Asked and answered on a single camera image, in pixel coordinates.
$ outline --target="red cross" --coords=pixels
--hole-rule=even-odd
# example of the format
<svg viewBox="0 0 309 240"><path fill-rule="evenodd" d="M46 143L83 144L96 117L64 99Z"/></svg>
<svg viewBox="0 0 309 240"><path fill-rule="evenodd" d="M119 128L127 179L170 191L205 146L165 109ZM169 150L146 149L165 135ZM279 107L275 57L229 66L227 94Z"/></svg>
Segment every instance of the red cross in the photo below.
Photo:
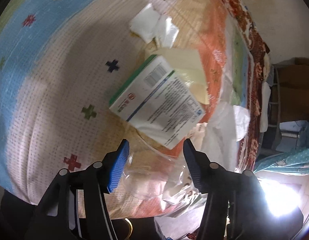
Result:
<svg viewBox="0 0 309 240"><path fill-rule="evenodd" d="M64 157L63 162L69 165L68 170L74 171L74 168L78 168L78 169L81 168L81 163L77 162L77 158L78 156L73 155L73 154L71 155L70 159L68 159L67 157Z"/></svg>
<svg viewBox="0 0 309 240"><path fill-rule="evenodd" d="M35 22L36 18L34 14L28 15L28 17L22 23L22 26L31 26Z"/></svg>

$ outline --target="green cross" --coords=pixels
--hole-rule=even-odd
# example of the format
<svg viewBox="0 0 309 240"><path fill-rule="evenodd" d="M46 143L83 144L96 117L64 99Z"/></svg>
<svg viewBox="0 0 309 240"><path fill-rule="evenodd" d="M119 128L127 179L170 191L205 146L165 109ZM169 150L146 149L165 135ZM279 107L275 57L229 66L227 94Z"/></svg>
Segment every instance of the green cross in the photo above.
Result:
<svg viewBox="0 0 309 240"><path fill-rule="evenodd" d="M0 60L0 70L3 69L5 62L6 62L6 59L4 57L2 57L1 60Z"/></svg>
<svg viewBox="0 0 309 240"><path fill-rule="evenodd" d="M88 108L82 108L82 113L84 113L85 119L90 119L90 117L95 118L96 117L96 112L93 111L94 106L90 105Z"/></svg>

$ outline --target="blue stripe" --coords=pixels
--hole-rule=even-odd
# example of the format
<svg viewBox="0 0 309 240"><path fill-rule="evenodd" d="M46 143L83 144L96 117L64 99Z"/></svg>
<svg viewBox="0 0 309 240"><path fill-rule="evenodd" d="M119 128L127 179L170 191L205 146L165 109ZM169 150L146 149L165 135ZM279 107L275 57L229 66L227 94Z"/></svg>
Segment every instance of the blue stripe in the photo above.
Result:
<svg viewBox="0 0 309 240"><path fill-rule="evenodd" d="M36 67L34 62L42 56L39 53L44 52L51 35L92 1L26 0L0 34L0 60L6 59L0 70L0 185L10 192L6 145L18 91L25 77ZM22 27L29 14L34 14L36 21L30 27Z"/></svg>
<svg viewBox="0 0 309 240"><path fill-rule="evenodd" d="M162 80L159 85L157 85L157 87L150 93L150 95L147 96L146 99L137 107L137 109L133 111L133 113L127 119L127 122L129 122L130 119L141 109L141 107L143 107L144 104L153 96L153 94L156 93L158 91L158 89L162 87L162 85L169 79L169 77L171 77L171 75L174 72L175 72L174 70L171 71L170 74L168 76L166 76L166 78L164 80Z"/></svg>
<svg viewBox="0 0 309 240"><path fill-rule="evenodd" d="M248 51L245 45L242 43L242 51L243 51L243 62L242 62L242 69L241 69L241 80L242 80L242 94L240 96L241 106L247 107L247 93L248 93Z"/></svg>

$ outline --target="bright light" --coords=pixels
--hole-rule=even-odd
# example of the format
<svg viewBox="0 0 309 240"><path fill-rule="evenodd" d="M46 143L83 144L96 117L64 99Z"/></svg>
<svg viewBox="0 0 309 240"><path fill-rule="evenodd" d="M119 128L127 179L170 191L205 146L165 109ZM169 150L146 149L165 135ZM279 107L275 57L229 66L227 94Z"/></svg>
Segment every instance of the bright light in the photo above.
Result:
<svg viewBox="0 0 309 240"><path fill-rule="evenodd" d="M293 211L299 204L299 195L290 187L274 180L260 179L269 210L276 217Z"/></svg>

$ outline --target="blue gripper pad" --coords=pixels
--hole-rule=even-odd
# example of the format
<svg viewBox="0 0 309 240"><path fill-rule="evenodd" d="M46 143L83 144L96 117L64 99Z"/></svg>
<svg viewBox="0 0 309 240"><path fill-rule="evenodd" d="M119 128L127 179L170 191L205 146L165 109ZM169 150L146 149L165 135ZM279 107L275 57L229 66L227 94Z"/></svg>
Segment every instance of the blue gripper pad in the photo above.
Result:
<svg viewBox="0 0 309 240"><path fill-rule="evenodd" d="M118 186L123 168L127 162L128 155L129 155L129 142L126 139L123 139L120 143L117 151L117 157L114 161L112 168L109 172L109 183L108 183L108 191L112 193L113 190Z"/></svg>
<svg viewBox="0 0 309 240"><path fill-rule="evenodd" d="M201 193L205 193L205 189L202 187L202 181L205 172L209 168L209 158L205 153L197 152L190 139L186 139L183 143L183 155L185 156L194 186Z"/></svg>

